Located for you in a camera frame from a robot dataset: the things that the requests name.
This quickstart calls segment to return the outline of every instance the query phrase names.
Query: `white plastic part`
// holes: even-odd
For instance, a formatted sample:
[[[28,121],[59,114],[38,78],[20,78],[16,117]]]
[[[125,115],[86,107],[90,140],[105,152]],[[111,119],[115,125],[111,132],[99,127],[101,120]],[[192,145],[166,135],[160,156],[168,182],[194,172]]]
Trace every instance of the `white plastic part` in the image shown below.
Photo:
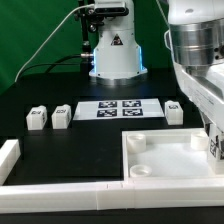
[[[141,153],[146,150],[146,137],[143,134],[130,134],[127,136],[127,149],[129,153]]]
[[[26,117],[28,130],[42,130],[47,122],[45,106],[33,107]]]
[[[59,106],[52,115],[53,129],[67,129],[72,118],[69,105]]]
[[[135,165],[130,168],[130,177],[149,177],[152,169],[146,165]]]
[[[191,134],[191,148],[194,150],[207,150],[209,137],[205,131],[194,132]]]
[[[201,23],[222,18],[224,18],[223,0],[169,0],[170,24]]]
[[[120,5],[117,0],[96,0],[95,3]],[[105,18],[99,28],[99,43],[94,50],[94,69],[91,77],[116,80],[130,79],[147,73],[142,65],[141,47],[135,41],[134,4],[124,0],[127,16]]]
[[[169,125],[183,124],[183,110],[178,102],[165,103],[165,116]]]
[[[7,140],[0,149],[0,186],[4,184],[19,157],[19,141]]]

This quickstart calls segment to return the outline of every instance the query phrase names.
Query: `white tray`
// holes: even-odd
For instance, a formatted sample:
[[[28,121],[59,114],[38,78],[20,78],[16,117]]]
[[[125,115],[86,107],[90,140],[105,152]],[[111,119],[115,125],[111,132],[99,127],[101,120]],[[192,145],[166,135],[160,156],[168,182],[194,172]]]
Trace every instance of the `white tray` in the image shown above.
[[[224,205],[224,176],[212,172],[206,151],[190,147],[200,130],[123,132],[123,181],[2,186],[0,213]],[[146,152],[128,154],[133,133],[146,135]],[[142,163],[152,175],[130,178],[130,167]]]

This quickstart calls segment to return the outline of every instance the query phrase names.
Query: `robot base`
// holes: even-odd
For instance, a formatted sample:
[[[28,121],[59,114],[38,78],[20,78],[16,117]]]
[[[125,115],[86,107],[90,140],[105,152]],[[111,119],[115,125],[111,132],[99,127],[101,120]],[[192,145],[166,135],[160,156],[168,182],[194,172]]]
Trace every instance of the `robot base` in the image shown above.
[[[148,71],[143,70],[139,75],[134,76],[132,78],[123,78],[123,79],[105,79],[97,76],[90,76],[90,81],[92,83],[106,85],[106,86],[125,86],[125,85],[133,85],[137,82],[144,81],[147,79]]]

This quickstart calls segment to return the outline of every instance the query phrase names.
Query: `green backdrop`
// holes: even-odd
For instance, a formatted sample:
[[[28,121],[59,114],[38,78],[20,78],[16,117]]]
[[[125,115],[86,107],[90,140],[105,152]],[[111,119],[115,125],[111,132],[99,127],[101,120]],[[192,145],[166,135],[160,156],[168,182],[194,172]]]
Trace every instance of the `green backdrop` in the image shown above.
[[[170,53],[163,41],[167,27],[156,1],[134,2],[136,41],[143,48],[144,65],[147,68],[170,67]],[[1,0],[0,93],[14,82],[20,67],[76,6],[76,0]],[[96,40],[96,35],[91,34],[93,45]],[[81,43],[80,24],[70,18],[30,65],[52,63],[64,56],[80,53]],[[45,69],[33,69],[28,74]]]

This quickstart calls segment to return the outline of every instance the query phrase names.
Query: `black table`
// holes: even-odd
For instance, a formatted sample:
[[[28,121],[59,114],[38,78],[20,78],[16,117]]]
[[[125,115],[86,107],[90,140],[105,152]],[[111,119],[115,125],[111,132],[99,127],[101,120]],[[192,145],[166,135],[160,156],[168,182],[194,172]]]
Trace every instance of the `black table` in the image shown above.
[[[168,126],[165,118],[144,118],[73,121],[67,130],[52,128],[51,115],[60,105],[71,105],[74,114],[79,101],[149,98],[158,98],[162,108],[167,100],[180,102],[184,124]],[[122,180],[122,131],[203,126],[197,108],[179,90],[174,72],[168,69],[151,70],[145,82],[116,88],[91,84],[79,73],[29,75],[0,97],[0,105],[0,144],[18,138],[22,150],[5,185]],[[28,131],[25,118],[32,107],[39,105],[47,107],[48,122],[42,131]],[[1,215],[0,221],[218,223],[222,211],[219,207],[11,214]]]

